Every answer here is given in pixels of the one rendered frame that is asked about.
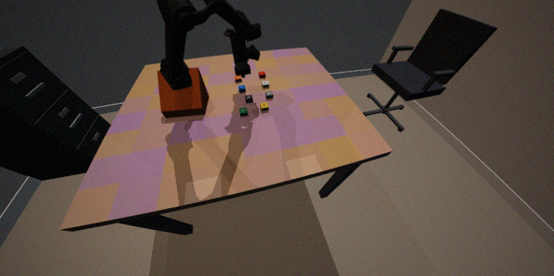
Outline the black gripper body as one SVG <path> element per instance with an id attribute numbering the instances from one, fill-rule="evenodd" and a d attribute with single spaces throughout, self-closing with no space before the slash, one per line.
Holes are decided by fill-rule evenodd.
<path id="1" fill-rule="evenodd" d="M 245 60 L 245 50 L 247 50 L 246 45 L 239 48 L 232 47 L 234 62 L 238 63 L 235 66 L 235 75 L 237 76 L 251 74 L 249 64 Z"/>

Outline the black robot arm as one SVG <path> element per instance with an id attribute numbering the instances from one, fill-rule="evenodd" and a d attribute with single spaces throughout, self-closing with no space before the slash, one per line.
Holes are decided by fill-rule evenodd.
<path id="1" fill-rule="evenodd" d="M 192 86 L 189 68 L 183 61 L 187 32 L 204 24 L 210 15 L 217 14 L 233 27 L 224 35 L 232 47 L 242 47 L 247 42 L 261 38 L 261 25 L 250 24 L 245 14 L 235 10 L 226 0 L 203 0 L 207 5 L 197 11 L 190 0 L 156 0 L 165 21 L 165 59 L 161 60 L 160 72 L 173 91 Z"/>

